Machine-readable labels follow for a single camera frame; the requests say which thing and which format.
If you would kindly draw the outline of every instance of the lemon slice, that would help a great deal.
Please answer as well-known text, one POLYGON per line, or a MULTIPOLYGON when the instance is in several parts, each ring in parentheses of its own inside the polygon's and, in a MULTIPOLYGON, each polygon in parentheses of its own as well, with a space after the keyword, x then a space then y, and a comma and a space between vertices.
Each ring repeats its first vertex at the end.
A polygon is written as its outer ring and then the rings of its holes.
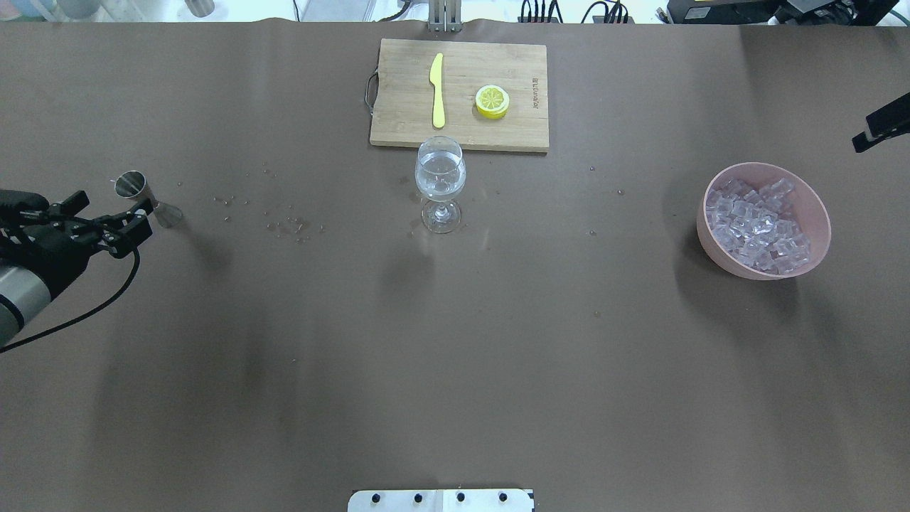
POLYGON ((485 118, 499 119, 509 110, 509 93, 499 86, 483 86, 474 97, 474 105, 485 118))

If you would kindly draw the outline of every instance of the plastic container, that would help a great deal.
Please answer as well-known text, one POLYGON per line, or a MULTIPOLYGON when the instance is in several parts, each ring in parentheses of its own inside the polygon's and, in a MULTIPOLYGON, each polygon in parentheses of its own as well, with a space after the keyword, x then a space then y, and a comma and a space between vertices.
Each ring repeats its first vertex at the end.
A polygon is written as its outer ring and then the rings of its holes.
POLYGON ((698 229, 698 240, 702 243, 702 247, 708 253, 709 258, 733 275, 756 281, 773 281, 803 275, 822 262, 825 254, 828 253, 828 247, 831 246, 831 218, 828 217, 828 210, 825 209, 818 194, 792 172, 761 162, 736 164, 724 169, 715 176, 702 195, 702 202, 698 208, 695 225, 698 229), (803 230, 805 236, 809 237, 809 241, 812 243, 808 263, 790 273, 771 274, 746 267, 721 247, 711 230, 708 229, 708 216, 705 208, 708 192, 711 189, 722 187, 731 179, 737 178, 756 189, 774 183, 781 178, 787 178, 793 182, 795 188, 787 195, 787 199, 793 203, 794 218, 799 222, 800 229, 803 230))

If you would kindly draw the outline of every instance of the metal bracket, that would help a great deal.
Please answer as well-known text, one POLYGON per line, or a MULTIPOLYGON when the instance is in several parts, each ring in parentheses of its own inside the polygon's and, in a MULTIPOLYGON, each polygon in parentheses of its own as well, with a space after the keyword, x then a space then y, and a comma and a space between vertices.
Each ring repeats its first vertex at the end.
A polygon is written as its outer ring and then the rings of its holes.
POLYGON ((461 0, 430 0, 430 32, 461 32, 461 0))

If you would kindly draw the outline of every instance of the wooden cutting board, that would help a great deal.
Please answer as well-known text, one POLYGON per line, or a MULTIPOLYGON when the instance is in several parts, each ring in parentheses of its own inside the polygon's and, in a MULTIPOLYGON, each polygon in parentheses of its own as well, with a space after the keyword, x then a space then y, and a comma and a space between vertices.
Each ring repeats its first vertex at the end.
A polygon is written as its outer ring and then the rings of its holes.
POLYGON ((546 153, 547 47, 383 39, 370 144, 416 148, 434 135, 452 137, 465 149, 546 153), (437 53, 443 54, 441 129, 432 123, 430 65, 437 53), (488 84, 509 93, 502 119, 484 118, 474 107, 474 95, 488 84))

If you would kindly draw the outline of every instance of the tabletop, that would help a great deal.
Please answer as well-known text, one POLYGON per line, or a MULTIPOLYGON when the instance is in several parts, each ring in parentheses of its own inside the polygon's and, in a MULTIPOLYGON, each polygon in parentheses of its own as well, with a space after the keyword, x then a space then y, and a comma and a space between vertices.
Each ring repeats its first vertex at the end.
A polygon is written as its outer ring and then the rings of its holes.
MULTIPOLYGON (((186 215, 121 300, 0 356, 3 510, 910 503, 910 137, 850 143, 910 87, 910 30, 9 24, 0 47, 0 185, 96 216, 139 169, 186 215), (550 152, 466 152, 452 234, 420 225, 415 150, 368 142, 382 37, 548 47, 550 152), (707 259, 699 199, 742 161, 823 199, 818 268, 707 259)), ((128 267, 96 256, 26 333, 128 267)))

